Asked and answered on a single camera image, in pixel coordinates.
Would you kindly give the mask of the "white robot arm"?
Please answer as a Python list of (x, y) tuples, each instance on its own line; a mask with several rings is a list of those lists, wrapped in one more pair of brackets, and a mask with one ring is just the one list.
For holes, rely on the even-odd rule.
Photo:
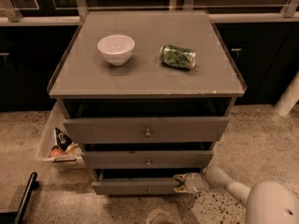
[(203, 173), (174, 175), (181, 185), (178, 193), (223, 189), (246, 208), (246, 224), (299, 224), (299, 200), (277, 182), (264, 180), (252, 188), (235, 181), (220, 167), (210, 166)]

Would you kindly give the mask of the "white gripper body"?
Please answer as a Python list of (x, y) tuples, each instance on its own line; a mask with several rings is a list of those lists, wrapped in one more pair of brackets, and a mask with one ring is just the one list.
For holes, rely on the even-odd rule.
[(184, 187), (188, 193), (198, 193), (201, 190), (208, 190), (209, 185), (203, 174), (187, 173), (184, 181)]

